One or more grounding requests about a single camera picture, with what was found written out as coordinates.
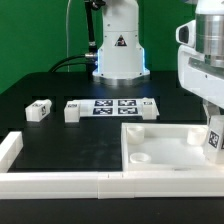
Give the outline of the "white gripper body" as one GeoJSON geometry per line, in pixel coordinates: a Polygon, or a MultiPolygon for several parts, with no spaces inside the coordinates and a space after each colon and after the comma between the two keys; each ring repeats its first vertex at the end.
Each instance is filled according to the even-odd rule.
{"type": "Polygon", "coordinates": [[[224,21],[195,19],[176,29],[181,86],[224,109],[224,21]]]}

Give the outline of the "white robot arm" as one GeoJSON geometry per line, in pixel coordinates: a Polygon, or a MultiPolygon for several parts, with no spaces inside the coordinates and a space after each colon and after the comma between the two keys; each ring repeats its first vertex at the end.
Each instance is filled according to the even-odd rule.
{"type": "MultiPolygon", "coordinates": [[[[182,0],[196,6],[195,19],[176,29],[178,79],[203,99],[207,122],[224,123],[224,0],[182,0]]],[[[96,82],[131,85],[146,77],[144,48],[139,43],[137,0],[84,0],[89,48],[96,82]]]]}

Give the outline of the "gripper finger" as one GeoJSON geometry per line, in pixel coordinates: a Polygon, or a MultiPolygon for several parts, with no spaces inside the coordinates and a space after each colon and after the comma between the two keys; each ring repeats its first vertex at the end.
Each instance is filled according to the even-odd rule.
{"type": "Polygon", "coordinates": [[[203,108],[204,108],[204,111],[205,111],[207,124],[210,124],[210,120],[211,120],[212,116],[220,114],[219,107],[217,105],[207,101],[207,100],[203,100],[203,108]]]}

